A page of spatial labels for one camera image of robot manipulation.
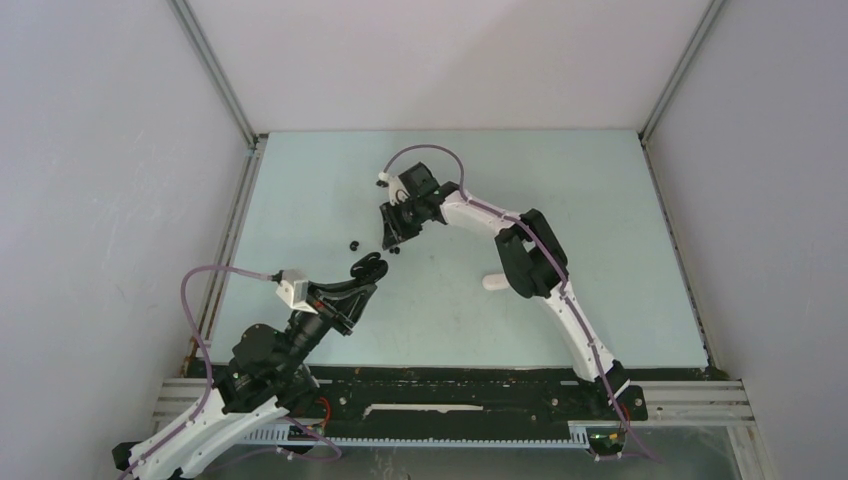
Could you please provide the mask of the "black charging case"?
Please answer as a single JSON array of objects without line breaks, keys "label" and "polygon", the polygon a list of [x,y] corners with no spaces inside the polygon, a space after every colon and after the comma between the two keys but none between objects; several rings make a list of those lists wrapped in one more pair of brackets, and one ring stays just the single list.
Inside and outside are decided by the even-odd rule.
[{"label": "black charging case", "polygon": [[371,252],[351,266],[350,275],[360,282],[376,283],[388,273],[388,269],[388,262],[382,258],[381,253]]}]

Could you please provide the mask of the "white charging case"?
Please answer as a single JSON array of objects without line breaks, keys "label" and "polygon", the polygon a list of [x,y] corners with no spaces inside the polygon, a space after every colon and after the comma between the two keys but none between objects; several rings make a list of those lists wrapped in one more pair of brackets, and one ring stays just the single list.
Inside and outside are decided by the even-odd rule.
[{"label": "white charging case", "polygon": [[482,286],[487,291],[501,291],[510,287],[504,273],[488,274],[482,278]]}]

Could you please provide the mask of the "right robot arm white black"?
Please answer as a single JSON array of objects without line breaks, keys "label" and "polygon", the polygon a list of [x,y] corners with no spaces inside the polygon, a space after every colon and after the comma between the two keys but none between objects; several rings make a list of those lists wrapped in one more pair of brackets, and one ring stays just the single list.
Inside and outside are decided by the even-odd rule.
[{"label": "right robot arm white black", "polygon": [[588,383],[581,392],[585,411],[606,418],[620,407],[631,379],[579,305],[567,256],[540,211],[503,210],[455,182],[439,183],[422,163],[399,175],[383,170],[376,185],[385,188],[389,197],[380,206],[383,249],[395,249],[417,237],[427,222],[492,239],[501,263],[500,281],[523,298],[543,302],[557,319],[573,369]]}]

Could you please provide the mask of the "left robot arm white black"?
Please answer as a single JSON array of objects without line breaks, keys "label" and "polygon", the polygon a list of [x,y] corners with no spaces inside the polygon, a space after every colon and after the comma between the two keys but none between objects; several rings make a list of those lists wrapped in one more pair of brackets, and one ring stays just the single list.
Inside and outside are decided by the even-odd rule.
[{"label": "left robot arm white black", "polygon": [[322,284],[297,270],[264,274],[292,314],[285,329],[258,323],[246,329],[225,369],[207,374],[200,397],[146,440],[112,450],[123,479],[192,479],[247,434],[274,420],[304,416],[318,384],[305,361],[332,330],[351,334],[385,276],[358,268],[347,281]]}]

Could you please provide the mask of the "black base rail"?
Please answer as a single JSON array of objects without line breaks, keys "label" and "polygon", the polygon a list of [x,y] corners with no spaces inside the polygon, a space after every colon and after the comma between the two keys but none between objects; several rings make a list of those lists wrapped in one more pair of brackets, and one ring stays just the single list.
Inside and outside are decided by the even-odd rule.
[{"label": "black base rail", "polygon": [[315,366],[315,399],[292,412],[339,434],[465,434],[506,430],[520,438],[552,438],[580,423],[645,421],[641,387],[632,384],[613,407],[569,368],[479,369],[445,367]]}]

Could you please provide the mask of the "left aluminium frame post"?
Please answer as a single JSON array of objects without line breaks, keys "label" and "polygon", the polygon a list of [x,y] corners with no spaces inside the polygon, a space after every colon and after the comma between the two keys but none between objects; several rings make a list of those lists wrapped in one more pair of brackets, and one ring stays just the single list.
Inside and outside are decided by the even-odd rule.
[{"label": "left aluminium frame post", "polygon": [[206,72],[213,89],[218,94],[230,118],[233,120],[242,140],[248,148],[253,149],[258,143],[259,134],[251,125],[246,111],[223,65],[218,59],[214,47],[205,33],[194,8],[186,0],[168,0],[167,4],[183,30],[188,43],[194,50],[203,70]]}]

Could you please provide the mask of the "aluminium frame post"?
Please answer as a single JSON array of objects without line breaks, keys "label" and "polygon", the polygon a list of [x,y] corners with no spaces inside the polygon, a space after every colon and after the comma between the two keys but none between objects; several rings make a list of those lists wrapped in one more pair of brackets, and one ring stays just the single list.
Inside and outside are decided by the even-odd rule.
[{"label": "aluminium frame post", "polygon": [[642,128],[639,131],[639,140],[643,147],[647,146],[664,115],[673,102],[679,88],[682,86],[686,75],[699,55],[703,45],[715,28],[720,15],[727,6],[727,0],[710,0],[696,24],[692,34],[686,42],[681,55],[665,82],[660,95],[650,110]]},{"label": "aluminium frame post", "polygon": [[223,65],[218,59],[214,47],[205,33],[194,8],[186,0],[168,0],[167,4],[183,30],[188,43],[194,50],[203,70],[206,72],[213,89],[218,94],[230,118],[233,120],[242,140],[248,148],[253,149],[258,143],[259,134],[251,125],[246,111]]}]

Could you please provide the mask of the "right aluminium frame post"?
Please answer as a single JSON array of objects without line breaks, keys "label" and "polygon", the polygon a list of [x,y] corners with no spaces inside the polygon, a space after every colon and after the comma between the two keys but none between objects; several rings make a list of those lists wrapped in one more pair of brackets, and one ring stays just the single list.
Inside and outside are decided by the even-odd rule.
[{"label": "right aluminium frame post", "polygon": [[665,82],[660,95],[650,110],[642,128],[639,131],[639,140],[643,147],[647,146],[664,115],[673,102],[679,88],[682,86],[686,75],[699,55],[703,45],[715,28],[720,15],[727,6],[727,0],[710,0],[696,24],[692,34],[686,42],[681,55]]}]

